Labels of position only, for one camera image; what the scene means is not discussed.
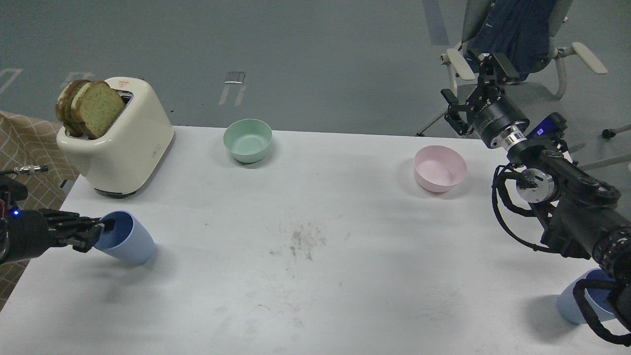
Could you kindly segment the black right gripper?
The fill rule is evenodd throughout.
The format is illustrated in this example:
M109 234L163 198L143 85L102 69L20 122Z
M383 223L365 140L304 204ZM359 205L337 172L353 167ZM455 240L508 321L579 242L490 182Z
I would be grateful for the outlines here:
M529 119L501 86L520 82L519 73L503 53L481 53L477 59L478 85L464 103L450 88L440 90L448 103L444 119L460 136L476 133L489 149L527 150Z

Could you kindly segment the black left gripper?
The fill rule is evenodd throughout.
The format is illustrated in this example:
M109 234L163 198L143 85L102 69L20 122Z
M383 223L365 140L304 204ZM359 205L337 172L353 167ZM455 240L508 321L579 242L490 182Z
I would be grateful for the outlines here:
M115 228L115 219L90 218L80 216L76 212L40 209L47 224L47 237L50 247L62 248L71 246L74 251L88 252L92 249L103 232L111 232Z

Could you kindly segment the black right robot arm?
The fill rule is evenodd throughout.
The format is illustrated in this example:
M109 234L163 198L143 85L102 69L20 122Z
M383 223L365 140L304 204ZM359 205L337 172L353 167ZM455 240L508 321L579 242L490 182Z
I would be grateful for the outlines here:
M629 346L630 335L615 335L597 316L587 290L607 292L605 303L624 328L630 328L630 221L616 208L620 191L595 179L564 157L565 118L548 115L536 130L509 98L505 87L519 80L502 53L471 50L478 65L474 74L457 49L442 62L452 77L476 80L471 94L460 101L456 84L441 91L448 103L444 119L458 135L476 133L487 148L503 148L508 163L496 168L491 203L496 219L514 240L533 251L592 259L608 281L577 281L570 288L581 319L599 338Z

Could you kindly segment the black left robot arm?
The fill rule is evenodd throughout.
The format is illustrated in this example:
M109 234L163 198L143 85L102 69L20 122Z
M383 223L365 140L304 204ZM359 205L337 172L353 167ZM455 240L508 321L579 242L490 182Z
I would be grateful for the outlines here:
M32 260L50 248L72 246L78 252L95 247L104 232L113 231L112 217L80 216L76 212L39 209L21 210L18 202L29 196L27 187L13 176L47 172L42 166L23 166L1 172L0 261L2 264Z

